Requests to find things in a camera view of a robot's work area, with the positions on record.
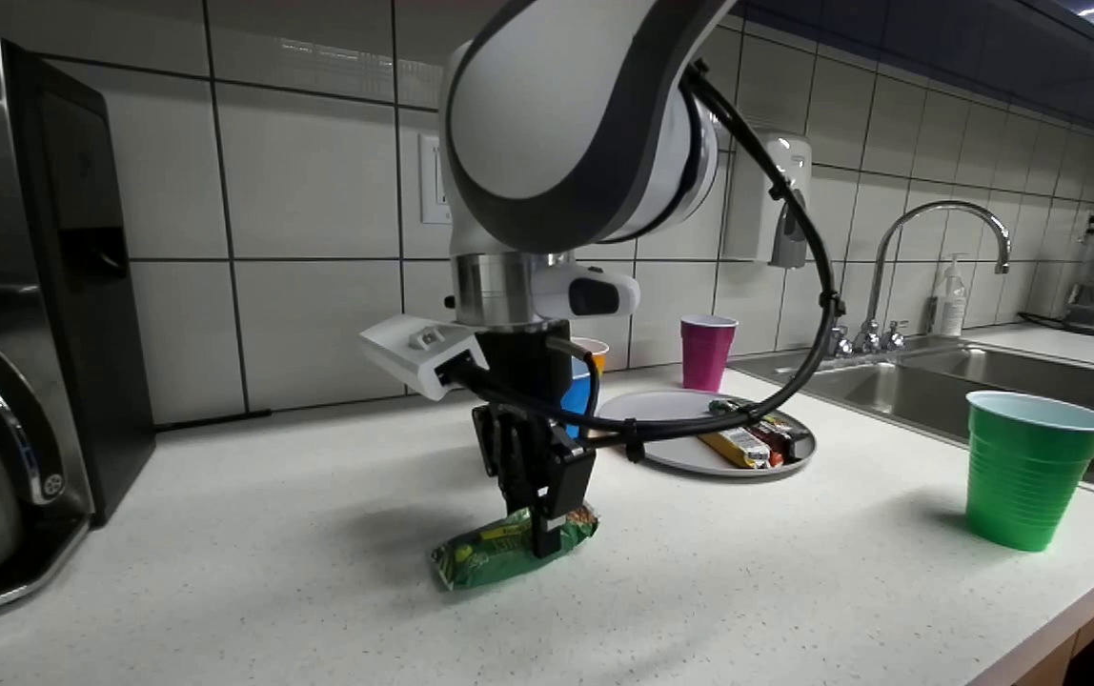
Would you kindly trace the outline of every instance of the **green object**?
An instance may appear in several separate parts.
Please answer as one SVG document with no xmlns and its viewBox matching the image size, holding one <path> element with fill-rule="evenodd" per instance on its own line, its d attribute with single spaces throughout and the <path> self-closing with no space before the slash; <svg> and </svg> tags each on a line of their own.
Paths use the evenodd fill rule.
<svg viewBox="0 0 1094 686">
<path fill-rule="evenodd" d="M 1094 410 L 1028 394 L 968 394 L 968 402 L 968 529 L 1049 549 L 1094 461 Z"/>
<path fill-rule="evenodd" d="M 595 526 L 598 519 L 587 507 L 578 507 L 562 523 L 562 549 L 554 556 L 535 556 L 531 509 L 509 509 L 498 523 L 488 523 L 429 549 L 429 568 L 441 589 L 493 587 L 573 552 L 578 541 L 595 535 Z"/>
</svg>

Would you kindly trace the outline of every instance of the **metal sink basin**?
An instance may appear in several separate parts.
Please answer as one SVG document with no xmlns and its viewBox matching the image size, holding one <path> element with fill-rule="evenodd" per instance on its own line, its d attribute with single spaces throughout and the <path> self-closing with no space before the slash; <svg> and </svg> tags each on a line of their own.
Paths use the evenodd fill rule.
<svg viewBox="0 0 1094 686">
<path fill-rule="evenodd" d="M 798 354 L 774 354 L 738 369 L 781 382 L 790 377 L 793 362 Z M 1094 409 L 1094 369 L 987 349 L 962 338 L 882 358 L 836 358 L 807 382 L 806 394 L 968 441 L 964 394 L 973 387 L 1018 387 Z"/>
</svg>

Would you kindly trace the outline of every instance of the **faucet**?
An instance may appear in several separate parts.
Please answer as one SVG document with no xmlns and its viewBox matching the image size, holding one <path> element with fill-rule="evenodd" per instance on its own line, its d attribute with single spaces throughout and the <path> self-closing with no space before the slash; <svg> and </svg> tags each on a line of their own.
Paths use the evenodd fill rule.
<svg viewBox="0 0 1094 686">
<path fill-rule="evenodd" d="M 1011 270 L 1011 227 L 1006 227 L 990 209 L 985 209 L 985 207 L 977 207 L 977 200 L 962 200 L 962 198 L 939 198 L 939 200 L 924 200 L 924 207 L 898 214 L 898 217 L 887 225 L 887 232 L 886 232 L 886 240 L 882 240 L 882 250 L 878 250 L 872 298 L 870 298 L 861 330 L 854 336 L 854 348 L 856 348 L 856 349 L 903 348 L 898 328 L 893 328 L 887 336 L 882 336 L 882 328 L 878 328 L 882 287 L 886 287 L 886 259 L 887 259 L 893 237 L 897 237 L 912 217 L 920 217 L 920 214 L 926 214 L 926 209 L 939 209 L 939 207 L 947 207 L 947 209 L 964 209 L 964 214 L 981 217 L 981 221 L 996 232 L 996 240 L 999 240 L 996 270 L 999 270 L 999 273 Z"/>
</svg>

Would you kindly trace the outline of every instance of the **white tile wall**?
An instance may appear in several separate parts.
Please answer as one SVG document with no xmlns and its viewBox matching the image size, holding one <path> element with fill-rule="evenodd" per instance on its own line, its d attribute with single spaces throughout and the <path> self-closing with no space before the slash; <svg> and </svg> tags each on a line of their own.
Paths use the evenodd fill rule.
<svg viewBox="0 0 1094 686">
<path fill-rule="evenodd" d="M 239 264 L 239 328 L 253 409 L 395 396 L 358 330 L 399 314 L 395 264 Z"/>
<path fill-rule="evenodd" d="M 226 198 L 207 79 L 62 63 L 110 106 L 128 254 L 226 259 Z"/>
<path fill-rule="evenodd" d="M 451 315 L 451 221 L 424 214 L 424 133 L 441 62 L 498 7 L 0 0 L 0 35 L 62 58 L 110 98 L 160 422 L 404 394 L 358 358 L 353 336 L 399 307 Z M 1060 307 L 1094 214 L 1094 131 L 743 20 L 703 62 L 753 131 L 816 145 L 813 214 L 850 330 L 882 232 L 929 198 L 1006 217 L 1013 270 L 990 273 L 977 217 L 924 214 L 897 242 L 882 324 L 914 330 L 949 254 L 964 254 L 973 282 L 968 324 Z M 708 307 L 743 324 L 738 358 L 813 341 L 816 270 L 727 264 L 720 232 L 751 221 L 727 207 L 737 167 L 687 225 L 583 249 L 578 259 L 638 273 L 645 307 L 574 321 L 574 336 L 605 338 L 612 369 L 678 362 L 678 315 Z"/>
<path fill-rule="evenodd" d="M 387 0 L 211 0 L 222 79 L 394 98 Z"/>
<path fill-rule="evenodd" d="M 236 254 L 395 259 L 394 106 L 222 89 Z"/>
<path fill-rule="evenodd" d="M 155 422 L 243 410 L 230 264 L 132 264 Z"/>
<path fill-rule="evenodd" d="M 57 58 L 207 75 L 203 0 L 0 0 L 0 37 Z"/>
</svg>

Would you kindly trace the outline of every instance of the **plate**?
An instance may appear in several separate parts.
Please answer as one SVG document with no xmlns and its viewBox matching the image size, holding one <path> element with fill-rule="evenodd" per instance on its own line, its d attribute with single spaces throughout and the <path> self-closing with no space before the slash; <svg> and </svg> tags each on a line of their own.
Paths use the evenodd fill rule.
<svg viewBox="0 0 1094 686">
<path fill-rule="evenodd" d="M 692 394 L 692 387 L 645 387 L 645 394 L 625 394 L 605 402 L 598 402 L 598 415 L 605 419 L 705 419 L 708 399 L 720 394 Z M 649 441 L 640 466 L 678 471 L 678 476 L 699 476 L 699 481 L 784 481 L 799 470 L 807 470 L 813 455 L 806 461 L 790 461 L 779 470 L 737 470 L 725 458 L 717 458 L 708 444 L 699 439 L 668 439 L 668 441 Z"/>
</svg>

